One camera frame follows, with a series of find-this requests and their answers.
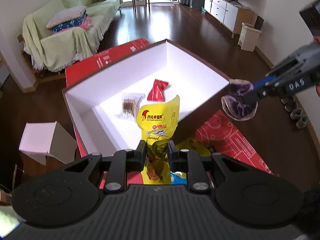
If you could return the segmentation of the purple hair scrunchie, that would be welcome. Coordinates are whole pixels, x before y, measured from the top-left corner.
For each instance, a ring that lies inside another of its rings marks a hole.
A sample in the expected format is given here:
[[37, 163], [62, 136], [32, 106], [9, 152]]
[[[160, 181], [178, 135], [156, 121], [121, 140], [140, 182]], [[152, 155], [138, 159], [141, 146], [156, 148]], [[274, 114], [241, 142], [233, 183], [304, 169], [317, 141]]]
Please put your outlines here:
[[230, 79], [229, 94], [221, 97], [222, 109], [235, 121], [252, 119], [257, 111], [258, 103], [244, 104], [243, 96], [253, 90], [247, 80]]

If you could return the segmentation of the blue cream tube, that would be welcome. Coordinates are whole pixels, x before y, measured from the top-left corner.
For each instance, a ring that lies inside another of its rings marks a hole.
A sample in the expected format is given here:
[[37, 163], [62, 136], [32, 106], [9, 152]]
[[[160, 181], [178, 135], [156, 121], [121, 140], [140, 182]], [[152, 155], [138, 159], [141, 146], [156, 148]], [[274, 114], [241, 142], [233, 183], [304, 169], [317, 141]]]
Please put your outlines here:
[[171, 185], [186, 185], [187, 175], [184, 172], [170, 172]]

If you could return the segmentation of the yellow chestnut snack bag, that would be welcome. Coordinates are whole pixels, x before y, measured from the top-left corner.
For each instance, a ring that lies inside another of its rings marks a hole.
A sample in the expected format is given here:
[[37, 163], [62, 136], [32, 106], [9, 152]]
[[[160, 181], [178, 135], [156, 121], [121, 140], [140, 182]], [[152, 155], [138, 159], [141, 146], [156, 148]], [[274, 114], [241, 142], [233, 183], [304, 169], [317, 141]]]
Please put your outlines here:
[[146, 142], [147, 153], [143, 171], [144, 184], [169, 185], [168, 143], [174, 135], [180, 113], [180, 97], [169, 102], [155, 103], [140, 107], [137, 125]]

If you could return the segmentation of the cotton swab bag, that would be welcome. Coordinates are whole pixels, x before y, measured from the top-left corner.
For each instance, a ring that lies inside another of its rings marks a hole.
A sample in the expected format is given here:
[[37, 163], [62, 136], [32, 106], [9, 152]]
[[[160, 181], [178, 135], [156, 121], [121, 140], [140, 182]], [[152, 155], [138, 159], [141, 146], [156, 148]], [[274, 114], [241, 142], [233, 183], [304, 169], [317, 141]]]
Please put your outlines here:
[[145, 94], [129, 94], [122, 100], [122, 111], [119, 118], [136, 119], [140, 109], [140, 103], [145, 98]]

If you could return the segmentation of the red snack packet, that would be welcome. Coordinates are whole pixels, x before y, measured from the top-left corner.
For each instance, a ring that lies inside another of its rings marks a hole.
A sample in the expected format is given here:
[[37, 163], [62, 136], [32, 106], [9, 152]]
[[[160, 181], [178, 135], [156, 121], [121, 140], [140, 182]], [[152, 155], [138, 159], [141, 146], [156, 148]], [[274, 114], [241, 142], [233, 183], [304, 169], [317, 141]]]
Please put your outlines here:
[[169, 83], [166, 81], [155, 79], [153, 83], [153, 87], [148, 94], [147, 100], [148, 101], [155, 101], [155, 102], [164, 102], [164, 90], [168, 87]]

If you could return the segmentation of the grey shoes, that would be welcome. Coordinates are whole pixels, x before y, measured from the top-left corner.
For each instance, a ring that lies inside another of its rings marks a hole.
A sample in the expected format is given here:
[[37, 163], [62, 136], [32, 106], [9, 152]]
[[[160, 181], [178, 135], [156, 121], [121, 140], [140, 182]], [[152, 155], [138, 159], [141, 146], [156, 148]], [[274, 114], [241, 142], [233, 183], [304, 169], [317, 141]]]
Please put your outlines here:
[[285, 111], [289, 112], [290, 118], [296, 120], [296, 127], [302, 129], [307, 126], [309, 117], [305, 114], [304, 110], [298, 107], [295, 98], [289, 96], [282, 98], [281, 102], [284, 104]]

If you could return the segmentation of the red flattened cardboard mat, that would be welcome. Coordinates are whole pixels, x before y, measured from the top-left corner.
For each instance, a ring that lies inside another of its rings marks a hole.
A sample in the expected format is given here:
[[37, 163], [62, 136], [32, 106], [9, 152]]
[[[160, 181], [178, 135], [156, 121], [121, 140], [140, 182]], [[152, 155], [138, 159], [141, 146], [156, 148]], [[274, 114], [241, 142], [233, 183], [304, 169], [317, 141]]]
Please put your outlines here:
[[219, 152], [265, 172], [268, 166], [221, 109], [229, 77], [185, 48], [163, 40], [145, 39], [102, 51], [66, 69], [66, 105], [81, 156], [137, 147], [143, 132], [138, 123], [160, 118], [149, 110], [131, 115], [132, 100], [148, 108], [155, 80], [168, 83], [165, 101], [180, 100], [174, 141], [186, 148]]

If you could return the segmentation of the white trash bin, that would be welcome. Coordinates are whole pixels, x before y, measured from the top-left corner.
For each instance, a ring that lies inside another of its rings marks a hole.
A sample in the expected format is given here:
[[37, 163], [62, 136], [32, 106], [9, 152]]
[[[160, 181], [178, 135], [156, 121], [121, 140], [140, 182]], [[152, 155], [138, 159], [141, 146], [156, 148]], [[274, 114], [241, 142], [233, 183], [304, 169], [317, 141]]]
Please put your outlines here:
[[262, 31], [255, 29], [253, 25], [243, 22], [238, 40], [241, 50], [253, 52], [261, 33]]

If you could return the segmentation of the brown cardboard box white inside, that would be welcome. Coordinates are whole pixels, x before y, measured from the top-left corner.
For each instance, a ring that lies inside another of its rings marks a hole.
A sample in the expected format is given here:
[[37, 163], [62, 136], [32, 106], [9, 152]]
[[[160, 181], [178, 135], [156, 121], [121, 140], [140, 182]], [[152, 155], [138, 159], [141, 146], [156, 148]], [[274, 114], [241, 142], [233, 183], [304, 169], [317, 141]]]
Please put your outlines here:
[[180, 142], [191, 136], [221, 107], [229, 77], [182, 46], [163, 40], [111, 63], [98, 60], [95, 71], [68, 85], [63, 96], [80, 143], [87, 154], [111, 156], [137, 147], [142, 132], [131, 118], [123, 118], [125, 97], [147, 96], [156, 79], [167, 81], [165, 99], [180, 98]]

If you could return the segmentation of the white tv cabinet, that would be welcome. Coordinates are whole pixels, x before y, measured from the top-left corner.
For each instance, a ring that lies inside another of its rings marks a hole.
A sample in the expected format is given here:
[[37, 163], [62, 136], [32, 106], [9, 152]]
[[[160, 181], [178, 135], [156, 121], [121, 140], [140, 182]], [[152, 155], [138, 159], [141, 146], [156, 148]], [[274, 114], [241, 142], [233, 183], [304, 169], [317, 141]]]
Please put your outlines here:
[[204, 0], [204, 10], [223, 24], [232, 33], [232, 38], [241, 33], [242, 23], [252, 22], [254, 16], [253, 10], [236, 1]]

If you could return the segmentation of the white small stool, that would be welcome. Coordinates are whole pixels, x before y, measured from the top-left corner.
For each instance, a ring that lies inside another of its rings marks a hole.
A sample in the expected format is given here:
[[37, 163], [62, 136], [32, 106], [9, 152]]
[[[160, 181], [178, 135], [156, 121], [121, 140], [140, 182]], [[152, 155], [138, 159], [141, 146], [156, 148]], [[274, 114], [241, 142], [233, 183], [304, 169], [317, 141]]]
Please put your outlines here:
[[56, 121], [27, 123], [19, 150], [42, 165], [48, 157], [68, 164], [74, 161], [77, 147], [76, 140]]

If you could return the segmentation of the green covered sofa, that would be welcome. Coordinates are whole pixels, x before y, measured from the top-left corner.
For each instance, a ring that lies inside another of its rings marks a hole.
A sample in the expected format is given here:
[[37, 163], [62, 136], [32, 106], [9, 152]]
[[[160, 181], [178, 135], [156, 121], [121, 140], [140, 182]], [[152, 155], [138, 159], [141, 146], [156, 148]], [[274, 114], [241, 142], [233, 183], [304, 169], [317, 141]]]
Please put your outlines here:
[[52, 0], [22, 25], [35, 70], [59, 72], [94, 55], [123, 0]]

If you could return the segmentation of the blue patterned folded blanket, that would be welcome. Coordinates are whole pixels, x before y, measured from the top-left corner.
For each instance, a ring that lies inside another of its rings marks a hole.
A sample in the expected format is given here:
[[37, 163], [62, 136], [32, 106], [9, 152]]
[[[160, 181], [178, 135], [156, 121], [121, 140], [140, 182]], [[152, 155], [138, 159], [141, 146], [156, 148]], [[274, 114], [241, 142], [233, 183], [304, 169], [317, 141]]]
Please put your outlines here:
[[53, 33], [58, 33], [61, 31], [64, 31], [66, 29], [74, 28], [74, 27], [80, 27], [83, 28], [85, 26], [85, 21], [87, 18], [87, 12], [84, 11], [83, 14], [76, 19], [60, 23], [59, 25], [52, 28]]

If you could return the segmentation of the grey pillow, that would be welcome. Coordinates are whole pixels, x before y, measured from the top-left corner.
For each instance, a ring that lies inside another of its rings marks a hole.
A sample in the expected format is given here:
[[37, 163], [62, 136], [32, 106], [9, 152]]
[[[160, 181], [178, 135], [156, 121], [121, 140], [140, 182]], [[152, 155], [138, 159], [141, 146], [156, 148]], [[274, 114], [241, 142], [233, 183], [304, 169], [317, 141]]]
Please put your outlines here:
[[52, 29], [53, 27], [65, 23], [77, 18], [80, 18], [83, 13], [86, 11], [87, 7], [84, 5], [72, 7], [68, 9], [61, 10], [56, 13], [47, 23], [46, 28]]

